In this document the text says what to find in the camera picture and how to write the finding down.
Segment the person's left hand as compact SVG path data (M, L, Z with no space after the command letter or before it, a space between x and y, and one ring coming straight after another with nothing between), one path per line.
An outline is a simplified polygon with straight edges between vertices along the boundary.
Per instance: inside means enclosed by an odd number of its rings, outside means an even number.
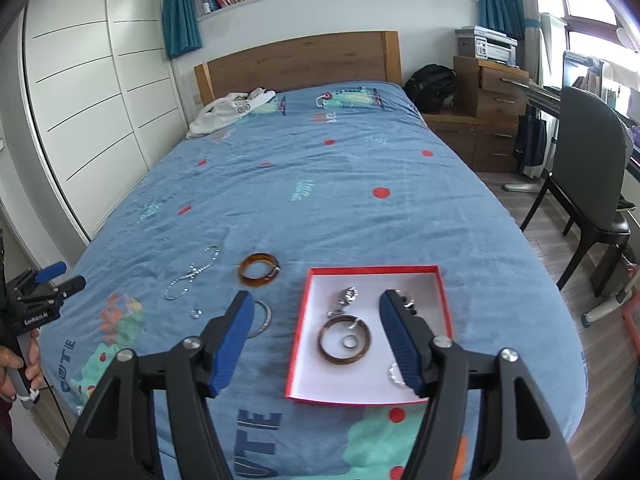
M12 350L1 347L0 356L0 393L8 399L16 396L16 389L9 370L25 369L25 375L34 390L39 390L44 386L40 362L39 330L32 330L29 335L28 351L23 356L17 356Z

